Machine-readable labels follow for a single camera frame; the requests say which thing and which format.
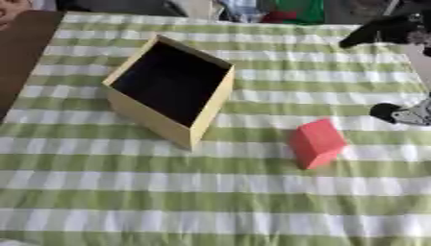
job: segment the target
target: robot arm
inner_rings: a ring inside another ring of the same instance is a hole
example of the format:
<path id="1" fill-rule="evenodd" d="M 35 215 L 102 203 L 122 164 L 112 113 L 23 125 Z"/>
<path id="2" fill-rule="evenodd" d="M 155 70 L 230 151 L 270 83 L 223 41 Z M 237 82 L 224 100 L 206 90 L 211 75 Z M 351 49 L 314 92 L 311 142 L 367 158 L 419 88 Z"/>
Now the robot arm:
<path id="1" fill-rule="evenodd" d="M 342 40 L 340 47 L 374 42 L 423 45 L 423 55 L 431 57 L 431 10 L 373 20 Z M 369 114 L 393 124 L 431 126 L 431 93 L 409 109 L 383 103 L 372 107 Z"/>
<path id="2" fill-rule="evenodd" d="M 373 20 L 342 40 L 340 47 L 374 42 L 424 45 L 423 54 L 431 57 L 431 10 Z"/>

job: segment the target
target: yellow box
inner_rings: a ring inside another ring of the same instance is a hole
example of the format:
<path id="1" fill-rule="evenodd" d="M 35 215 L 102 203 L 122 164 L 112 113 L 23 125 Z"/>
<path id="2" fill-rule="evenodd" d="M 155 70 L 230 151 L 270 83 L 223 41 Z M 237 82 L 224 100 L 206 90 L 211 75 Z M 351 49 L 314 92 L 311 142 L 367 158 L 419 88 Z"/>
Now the yellow box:
<path id="1" fill-rule="evenodd" d="M 232 92 L 234 70 L 227 61 L 154 36 L 103 84 L 114 111 L 193 149 Z"/>

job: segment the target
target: foam block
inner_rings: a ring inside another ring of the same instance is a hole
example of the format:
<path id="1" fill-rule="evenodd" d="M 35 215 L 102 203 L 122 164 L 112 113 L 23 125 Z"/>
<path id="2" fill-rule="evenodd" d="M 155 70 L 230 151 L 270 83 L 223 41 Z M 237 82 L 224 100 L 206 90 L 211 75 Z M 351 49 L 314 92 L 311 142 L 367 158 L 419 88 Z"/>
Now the foam block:
<path id="1" fill-rule="evenodd" d="M 298 127 L 290 136 L 302 169 L 311 169 L 335 159 L 347 144 L 329 119 L 320 119 Z"/>

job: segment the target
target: table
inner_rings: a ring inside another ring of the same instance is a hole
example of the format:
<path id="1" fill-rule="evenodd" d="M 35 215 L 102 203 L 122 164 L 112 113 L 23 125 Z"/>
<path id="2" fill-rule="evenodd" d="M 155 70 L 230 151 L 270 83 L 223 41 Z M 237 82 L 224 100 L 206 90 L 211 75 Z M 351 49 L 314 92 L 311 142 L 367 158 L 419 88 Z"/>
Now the table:
<path id="1" fill-rule="evenodd" d="M 70 13 L 0 127 L 0 238 L 39 245 L 429 244 L 429 128 L 368 116 L 426 89 L 353 26 Z M 194 152 L 115 114 L 102 80 L 154 33 L 237 67 Z M 296 167 L 287 133 L 329 117 L 349 146 Z"/>
<path id="2" fill-rule="evenodd" d="M 25 12 L 0 32 L 0 122 L 62 18 L 61 12 Z"/>

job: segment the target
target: wooden table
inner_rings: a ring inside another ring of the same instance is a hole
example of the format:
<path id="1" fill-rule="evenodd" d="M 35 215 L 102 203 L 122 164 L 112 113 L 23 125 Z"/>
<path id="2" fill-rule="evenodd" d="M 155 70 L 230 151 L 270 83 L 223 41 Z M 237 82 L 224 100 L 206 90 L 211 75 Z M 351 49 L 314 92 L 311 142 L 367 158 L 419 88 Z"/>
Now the wooden table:
<path id="1" fill-rule="evenodd" d="M 62 12 L 25 12 L 0 32 L 0 122 L 62 18 Z"/>

